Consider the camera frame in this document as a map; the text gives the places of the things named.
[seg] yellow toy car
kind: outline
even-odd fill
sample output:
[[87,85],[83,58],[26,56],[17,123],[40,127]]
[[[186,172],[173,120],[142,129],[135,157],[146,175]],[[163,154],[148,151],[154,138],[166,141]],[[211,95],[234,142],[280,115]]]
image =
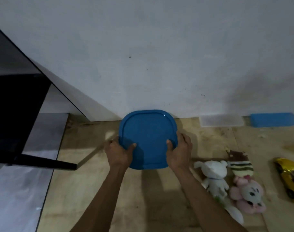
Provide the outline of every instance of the yellow toy car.
[[279,172],[286,188],[287,195],[294,202],[294,161],[277,158],[274,160],[277,172]]

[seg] brown and yellow plush toy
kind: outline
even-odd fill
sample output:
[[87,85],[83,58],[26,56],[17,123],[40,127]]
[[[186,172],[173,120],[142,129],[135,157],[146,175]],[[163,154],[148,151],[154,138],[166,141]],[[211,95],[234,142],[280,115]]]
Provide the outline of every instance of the brown and yellow plush toy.
[[229,155],[227,166],[232,169],[235,176],[250,180],[253,176],[253,166],[246,153],[226,150]]

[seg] person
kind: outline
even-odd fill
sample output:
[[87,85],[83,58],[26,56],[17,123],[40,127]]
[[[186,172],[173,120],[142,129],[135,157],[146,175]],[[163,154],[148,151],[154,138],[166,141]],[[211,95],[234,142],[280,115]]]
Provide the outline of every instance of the person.
[[[189,169],[192,142],[189,136],[177,131],[178,146],[174,149],[167,140],[167,163],[180,182],[198,222],[204,232],[245,232],[218,202],[195,179]],[[107,232],[114,215],[123,176],[132,162],[133,143],[125,150],[118,141],[105,147],[110,170],[99,191],[71,229],[71,232]]]

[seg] pink stuffed animal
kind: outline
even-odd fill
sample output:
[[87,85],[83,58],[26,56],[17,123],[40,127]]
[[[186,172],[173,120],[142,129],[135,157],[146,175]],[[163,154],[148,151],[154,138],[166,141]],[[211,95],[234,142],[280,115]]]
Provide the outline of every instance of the pink stuffed animal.
[[237,187],[231,187],[229,195],[231,199],[237,200],[236,207],[249,214],[262,213],[266,206],[262,201],[263,188],[254,180],[234,179]]

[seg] plywood floor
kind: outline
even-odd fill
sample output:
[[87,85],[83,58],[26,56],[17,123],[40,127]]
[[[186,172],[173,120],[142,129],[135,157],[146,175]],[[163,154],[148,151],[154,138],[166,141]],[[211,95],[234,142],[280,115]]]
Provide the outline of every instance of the plywood floor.
[[[227,157],[225,148],[246,151],[255,178],[266,190],[267,211],[244,215],[249,231],[294,231],[294,204],[284,192],[271,160],[294,160],[294,127],[204,128],[198,118],[176,119],[193,142],[193,157]],[[68,232],[105,179],[109,166],[103,143],[117,135],[119,121],[69,123],[58,160],[79,163],[77,171],[55,170],[38,232]],[[128,169],[114,213],[111,232],[201,231],[179,182],[169,168]]]

